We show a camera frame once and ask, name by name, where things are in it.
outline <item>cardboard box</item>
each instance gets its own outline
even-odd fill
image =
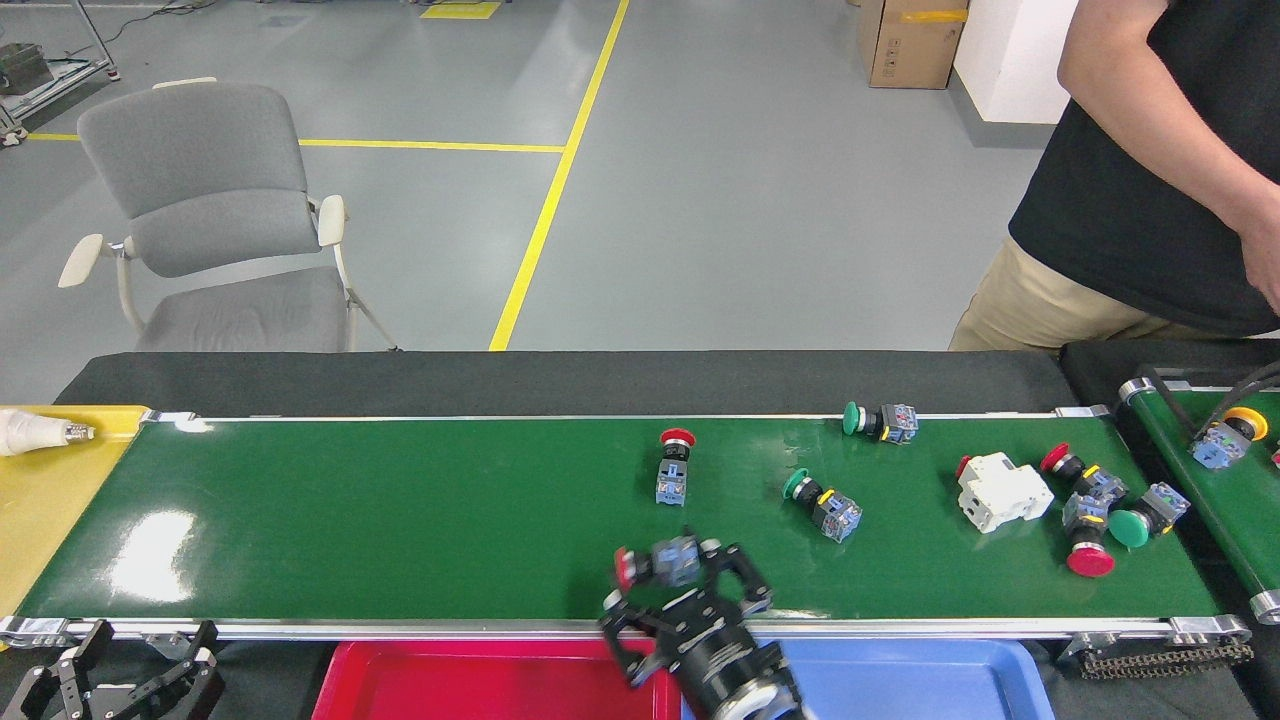
[[[865,0],[858,49],[872,87],[943,88],[969,0]]]

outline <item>chair backrest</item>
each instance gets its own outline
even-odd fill
[[[278,92],[232,82],[147,90],[86,111],[78,131],[159,275],[319,251]]]

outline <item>cable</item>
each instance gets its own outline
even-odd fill
[[[1160,377],[1160,373],[1155,368],[1144,365],[1139,369],[1139,373],[1147,375],[1151,379],[1152,384],[1156,386],[1156,391],[1160,393],[1161,397],[1164,397],[1165,404],[1169,405],[1170,410],[1172,410],[1174,416],[1178,419],[1179,424],[1181,424],[1183,428],[1185,428],[1187,432],[1190,433],[1193,439],[1203,436],[1204,432],[1210,428],[1210,425],[1219,421],[1222,414],[1230,410],[1236,402],[1240,402],[1242,400],[1253,393],[1280,386],[1280,360],[1275,363],[1268,363],[1267,365],[1263,365],[1253,370],[1252,373],[1245,375],[1240,382],[1235,383],[1235,386],[1233,386],[1231,389],[1229,389],[1226,395],[1222,396],[1222,400],[1208,414],[1208,418],[1204,419],[1204,423],[1197,428],[1196,423],[1193,423],[1192,419],[1187,415],[1187,410],[1181,406],[1180,402],[1178,402],[1174,395],[1169,391],[1169,387],[1165,384],[1164,378]]]
[[[156,15],[189,15],[189,14],[195,13],[196,10],[202,10],[205,8],[210,8],[210,6],[218,4],[218,0],[207,0],[207,1],[206,0],[193,0],[193,1],[188,3],[188,4],[186,4],[186,5],[174,5],[175,1],[178,1],[178,0],[170,0],[169,3],[165,3],[164,8],[160,8],[159,10],[154,10],[148,15],[142,15],[141,18],[133,18],[132,20],[125,20],[124,24],[120,26],[120,29],[115,31],[115,35],[113,35],[110,38],[102,41],[102,45],[106,45],[109,42],[115,42],[116,40],[119,40],[120,36],[124,35],[124,28],[129,27],[133,23],[140,23],[142,20],[150,20],[151,18],[154,18]],[[67,54],[67,56],[64,59],[65,60],[70,60],[73,55],[78,55],[78,54],[83,53],[83,51],[88,50],[90,47],[92,47],[92,45],[86,45],[84,47],[79,47],[77,50],[72,50],[70,53]]]
[[[1199,430],[1193,437],[1203,434],[1204,430],[1207,430],[1222,413],[1226,413],[1236,402],[1256,392],[1276,387],[1277,384],[1280,384],[1280,360],[1268,363],[1249,373],[1243,380],[1236,383],[1235,387],[1222,396],[1222,401],[1217,404],[1217,407],[1215,407],[1212,413],[1210,413],[1208,419],[1204,420],[1204,424],[1199,427]]]

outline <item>white wall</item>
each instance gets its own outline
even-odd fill
[[[1056,123],[1068,95],[1057,60],[1076,0],[972,0],[956,74],[992,123]]]

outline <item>yellow ring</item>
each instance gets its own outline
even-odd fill
[[[1236,405],[1222,414],[1224,420],[1229,420],[1231,418],[1238,418],[1253,425],[1253,439],[1258,441],[1267,437],[1267,430],[1270,428],[1267,427],[1267,419],[1262,416],[1262,413],[1258,413],[1252,407]]]

